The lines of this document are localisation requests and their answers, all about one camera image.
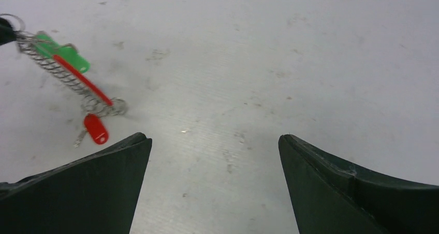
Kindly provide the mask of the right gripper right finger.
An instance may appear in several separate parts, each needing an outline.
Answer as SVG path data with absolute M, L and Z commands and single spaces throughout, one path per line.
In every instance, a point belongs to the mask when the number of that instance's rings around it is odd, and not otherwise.
M 294 135 L 278 146 L 300 233 L 438 233 L 438 186 L 370 170 Z

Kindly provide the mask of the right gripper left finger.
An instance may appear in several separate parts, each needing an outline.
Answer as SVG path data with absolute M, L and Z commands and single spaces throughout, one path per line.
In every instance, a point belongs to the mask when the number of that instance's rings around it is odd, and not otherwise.
M 1 233 L 129 233 L 152 149 L 135 133 L 84 158 L 1 183 Z

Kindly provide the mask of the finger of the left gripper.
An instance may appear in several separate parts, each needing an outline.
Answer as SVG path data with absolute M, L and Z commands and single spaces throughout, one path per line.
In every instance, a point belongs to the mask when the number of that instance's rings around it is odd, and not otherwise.
M 17 41 L 17 35 L 11 23 L 0 18 L 0 46 Z

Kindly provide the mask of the green tag key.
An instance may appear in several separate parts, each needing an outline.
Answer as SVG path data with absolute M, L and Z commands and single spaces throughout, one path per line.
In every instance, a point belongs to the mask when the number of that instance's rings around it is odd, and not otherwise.
M 37 32 L 36 38 L 39 41 L 34 43 L 35 50 L 44 58 L 51 59 L 53 55 L 58 55 L 82 74 L 89 70 L 90 63 L 79 54 L 73 44 L 60 45 L 44 31 Z

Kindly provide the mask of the silver keyring with red grip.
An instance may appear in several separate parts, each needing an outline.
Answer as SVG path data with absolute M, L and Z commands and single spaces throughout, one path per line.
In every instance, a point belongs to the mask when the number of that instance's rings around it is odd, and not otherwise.
M 84 74 L 77 71 L 72 65 L 58 55 L 44 58 L 35 50 L 34 43 L 39 41 L 36 34 L 25 31 L 25 24 L 19 17 L 2 13 L 1 18 L 8 20 L 17 35 L 15 41 L 18 51 L 27 55 L 35 64 L 58 79 L 67 88 L 83 97 L 81 109 L 84 113 L 96 114 L 98 117 L 108 115 L 124 115 L 128 106 L 121 98 L 110 98 Z

